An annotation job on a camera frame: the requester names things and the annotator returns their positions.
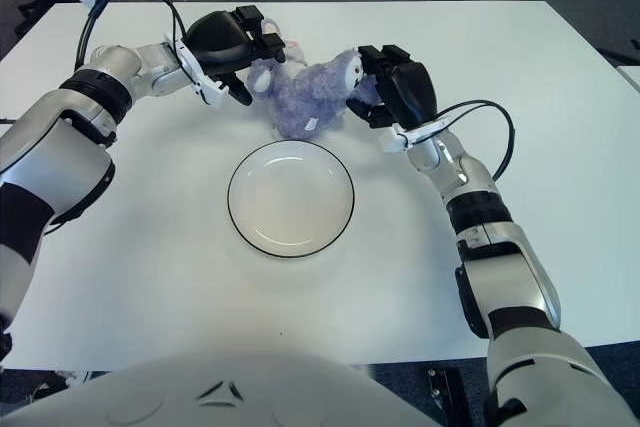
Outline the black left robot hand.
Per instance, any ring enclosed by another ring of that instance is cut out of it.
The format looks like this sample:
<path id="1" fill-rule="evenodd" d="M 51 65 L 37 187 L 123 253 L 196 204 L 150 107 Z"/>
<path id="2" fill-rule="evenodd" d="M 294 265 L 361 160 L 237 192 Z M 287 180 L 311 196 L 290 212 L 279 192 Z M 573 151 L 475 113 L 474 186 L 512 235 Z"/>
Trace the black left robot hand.
<path id="1" fill-rule="evenodd" d="M 246 106 L 252 103 L 252 96 L 236 73 L 255 60 L 285 61 L 284 41 L 277 33 L 264 33 L 263 20 L 255 5 L 215 11 L 193 23 L 183 37 L 206 79 L 227 87 Z"/>

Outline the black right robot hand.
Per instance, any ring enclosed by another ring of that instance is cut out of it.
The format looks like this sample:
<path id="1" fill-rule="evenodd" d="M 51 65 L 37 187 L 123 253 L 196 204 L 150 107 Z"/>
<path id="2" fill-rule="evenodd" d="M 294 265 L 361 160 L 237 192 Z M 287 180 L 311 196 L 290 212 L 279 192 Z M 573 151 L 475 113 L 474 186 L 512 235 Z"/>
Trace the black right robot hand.
<path id="1" fill-rule="evenodd" d="M 364 77 L 346 106 L 370 128 L 393 124 L 413 130 L 436 118 L 435 90 L 425 66 L 402 48 L 388 44 L 358 48 Z"/>

